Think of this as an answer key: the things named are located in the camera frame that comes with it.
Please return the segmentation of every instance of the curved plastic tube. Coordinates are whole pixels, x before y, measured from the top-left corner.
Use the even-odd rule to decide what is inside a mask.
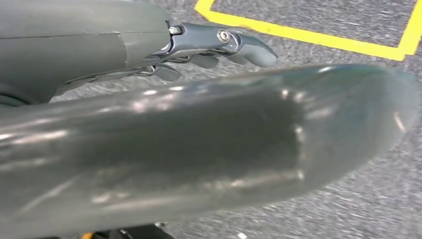
[[[271,203],[390,149],[416,80],[326,65],[4,110],[0,232],[21,239]]]

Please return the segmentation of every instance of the floor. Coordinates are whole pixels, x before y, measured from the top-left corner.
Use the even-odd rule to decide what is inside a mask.
[[[175,21],[209,20],[265,32],[250,31],[279,54],[277,67],[370,63],[401,67],[422,79],[422,46],[417,48],[422,0],[418,5],[416,0],[152,1]],[[213,70],[186,65],[181,81],[256,70],[228,62]],[[87,85],[55,100],[162,84],[152,78],[129,78]],[[421,221],[422,122],[394,150],[318,192],[176,222],[170,230],[180,239],[416,239],[422,236]]]

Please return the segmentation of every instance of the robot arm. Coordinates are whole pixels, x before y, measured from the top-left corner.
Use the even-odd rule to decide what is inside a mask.
[[[165,11],[123,0],[2,0],[0,104],[47,103],[89,82],[129,75],[175,81],[165,62],[215,66],[217,56],[271,66],[261,41],[221,27],[170,26]]]

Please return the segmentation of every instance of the yellow floor marking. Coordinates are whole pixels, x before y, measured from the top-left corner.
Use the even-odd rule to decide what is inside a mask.
[[[419,40],[422,36],[422,0],[419,0],[415,5],[399,47],[384,46],[216,12],[211,10],[214,2],[215,0],[198,0],[195,10],[207,20],[214,23],[247,27],[274,36],[398,61],[403,61],[406,55],[414,55],[416,53]]]
[[[82,239],[92,239],[92,236],[93,236],[93,234],[92,234],[92,233],[85,233],[85,234],[82,236]]]

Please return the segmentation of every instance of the screw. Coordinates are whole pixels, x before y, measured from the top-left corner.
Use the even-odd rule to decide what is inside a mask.
[[[171,26],[169,27],[169,32],[171,35],[176,35],[182,33],[182,29],[178,26]]]
[[[230,34],[226,30],[219,30],[217,33],[219,41],[228,43],[230,41]]]

